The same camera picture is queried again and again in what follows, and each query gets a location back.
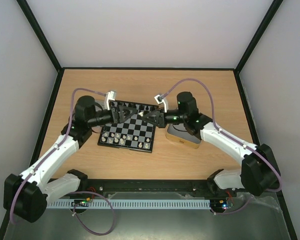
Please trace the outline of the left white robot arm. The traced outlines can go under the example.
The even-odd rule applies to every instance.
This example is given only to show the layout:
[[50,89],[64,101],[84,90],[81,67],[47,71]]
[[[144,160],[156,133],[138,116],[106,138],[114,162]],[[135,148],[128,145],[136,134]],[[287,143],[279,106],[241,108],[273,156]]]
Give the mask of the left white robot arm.
[[77,170],[70,170],[57,180],[50,179],[87,142],[94,127],[124,123],[138,112],[126,105],[111,106],[113,100],[108,92],[106,108],[96,110],[96,101],[90,95],[72,99],[68,123],[55,143],[22,173],[10,174],[5,179],[3,207],[9,211],[11,223],[15,221],[14,216],[33,223],[43,215],[48,204],[84,188],[87,175]]

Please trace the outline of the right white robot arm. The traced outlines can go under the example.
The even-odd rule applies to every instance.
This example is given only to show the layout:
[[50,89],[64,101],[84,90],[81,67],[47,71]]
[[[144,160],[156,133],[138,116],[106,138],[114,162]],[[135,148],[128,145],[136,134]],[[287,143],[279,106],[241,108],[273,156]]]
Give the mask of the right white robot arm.
[[158,128],[182,124],[188,134],[214,145],[240,165],[239,169],[221,169],[210,176],[208,191],[212,195],[219,196],[225,189],[245,189],[254,196],[281,190],[281,176],[270,146],[244,141],[219,127],[212,118],[199,112],[196,99],[188,91],[177,95],[177,108],[172,110],[160,95],[155,99],[164,107],[141,111],[143,121]]

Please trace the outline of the gold metal tin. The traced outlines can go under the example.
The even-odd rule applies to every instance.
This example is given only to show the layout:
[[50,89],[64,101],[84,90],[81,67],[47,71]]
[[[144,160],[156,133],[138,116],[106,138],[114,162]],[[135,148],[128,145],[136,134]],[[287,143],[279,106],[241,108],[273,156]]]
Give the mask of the gold metal tin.
[[183,144],[193,149],[198,149],[201,144],[201,140],[190,135],[183,124],[169,124],[165,137],[172,142]]

